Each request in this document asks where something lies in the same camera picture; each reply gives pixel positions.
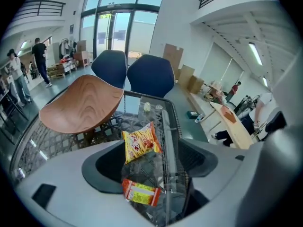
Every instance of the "blue chair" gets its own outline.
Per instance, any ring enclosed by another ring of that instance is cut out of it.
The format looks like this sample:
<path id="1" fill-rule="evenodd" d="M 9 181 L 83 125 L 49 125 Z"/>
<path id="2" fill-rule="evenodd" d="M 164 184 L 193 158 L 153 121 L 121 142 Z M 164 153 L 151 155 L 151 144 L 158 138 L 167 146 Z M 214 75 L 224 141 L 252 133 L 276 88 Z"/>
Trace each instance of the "blue chair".
<path id="1" fill-rule="evenodd" d="M 124 88 L 126 68 L 125 53 L 114 50 L 103 51 L 91 65 L 97 77 L 121 89 Z"/>
<path id="2" fill-rule="evenodd" d="M 168 60 L 143 55 L 127 70 L 133 92 L 164 97 L 175 85 L 175 75 Z"/>

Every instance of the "wooden table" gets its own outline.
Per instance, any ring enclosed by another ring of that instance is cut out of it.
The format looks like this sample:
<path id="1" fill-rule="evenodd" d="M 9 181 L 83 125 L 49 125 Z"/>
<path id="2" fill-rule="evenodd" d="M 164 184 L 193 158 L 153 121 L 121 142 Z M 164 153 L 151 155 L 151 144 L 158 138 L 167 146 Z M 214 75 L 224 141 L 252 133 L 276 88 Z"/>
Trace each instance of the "wooden table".
<path id="1" fill-rule="evenodd" d="M 241 121 L 239 120 L 239 118 L 236 116 L 236 114 L 229 108 L 236 119 L 236 123 L 232 123 L 231 121 L 229 121 L 227 118 L 225 118 L 223 116 L 223 114 L 221 112 L 222 105 L 216 104 L 213 102 L 210 102 L 210 105 L 214 108 L 214 110 L 200 122 L 201 123 L 204 122 L 212 114 L 217 112 L 220 115 L 222 120 L 219 121 L 214 127 L 212 127 L 210 129 L 210 131 L 212 129 L 214 129 L 215 127 L 217 127 L 221 122 L 224 122 L 224 124 L 226 126 L 226 130 L 227 130 L 229 136 L 231 137 L 233 143 L 235 144 L 235 146 L 240 149 L 248 149 L 250 147 L 250 145 L 253 143 L 252 138 L 251 138 L 250 134 L 247 132 L 246 128 L 241 123 Z"/>

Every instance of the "bottle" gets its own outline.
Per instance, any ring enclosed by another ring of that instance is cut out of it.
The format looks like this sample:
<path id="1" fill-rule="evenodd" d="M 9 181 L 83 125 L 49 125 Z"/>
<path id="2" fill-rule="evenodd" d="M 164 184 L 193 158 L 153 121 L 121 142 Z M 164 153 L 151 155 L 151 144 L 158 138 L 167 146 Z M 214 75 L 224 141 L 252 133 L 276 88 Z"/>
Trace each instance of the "bottle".
<path id="1" fill-rule="evenodd" d="M 204 113 L 200 114 L 196 119 L 195 123 L 199 123 L 205 117 Z"/>

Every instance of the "jeans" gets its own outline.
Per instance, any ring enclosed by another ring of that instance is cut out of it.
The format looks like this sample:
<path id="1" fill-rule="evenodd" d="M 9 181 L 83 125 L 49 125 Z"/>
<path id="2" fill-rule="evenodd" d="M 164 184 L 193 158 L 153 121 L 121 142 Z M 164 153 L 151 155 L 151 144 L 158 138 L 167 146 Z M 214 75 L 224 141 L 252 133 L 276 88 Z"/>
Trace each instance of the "jeans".
<path id="1" fill-rule="evenodd" d="M 48 77 L 47 77 L 46 64 L 45 64 L 45 62 L 37 63 L 37 68 L 38 68 L 38 71 L 39 71 L 39 73 L 41 74 L 42 78 L 44 79 L 44 82 L 45 82 L 46 84 L 49 84 L 49 79 L 48 79 Z"/>
<path id="2" fill-rule="evenodd" d="M 226 96 L 226 101 L 229 102 L 231 100 L 231 98 L 233 97 L 233 94 L 232 93 L 229 93 L 227 96 Z"/>
<path id="3" fill-rule="evenodd" d="M 31 96 L 23 75 L 15 80 L 15 86 L 21 102 L 26 104 L 27 99 L 31 98 Z"/>
<path id="4" fill-rule="evenodd" d="M 241 119 L 241 122 L 244 126 L 244 128 L 248 131 L 248 133 L 251 135 L 253 132 L 255 132 L 255 129 L 254 129 L 254 125 L 253 125 L 253 121 L 252 119 L 250 118 L 250 115 L 246 115 L 244 118 Z M 227 131 L 221 131 L 221 132 L 218 132 L 216 134 L 216 139 L 217 140 L 223 140 L 223 139 L 226 139 L 223 143 L 224 145 L 226 146 L 230 146 L 233 142 L 232 142 L 232 139 L 231 137 L 229 136 L 228 132 Z"/>

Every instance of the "wooden chair seat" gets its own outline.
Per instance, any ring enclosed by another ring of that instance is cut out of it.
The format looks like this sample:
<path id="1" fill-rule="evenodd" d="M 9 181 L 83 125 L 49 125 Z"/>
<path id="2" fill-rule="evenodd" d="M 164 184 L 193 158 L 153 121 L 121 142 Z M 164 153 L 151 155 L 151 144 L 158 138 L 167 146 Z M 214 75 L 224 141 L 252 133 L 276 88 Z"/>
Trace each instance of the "wooden chair seat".
<path id="1" fill-rule="evenodd" d="M 53 131 L 79 134 L 109 120 L 123 96 L 116 88 L 93 75 L 76 79 L 56 100 L 39 111 L 41 122 Z"/>

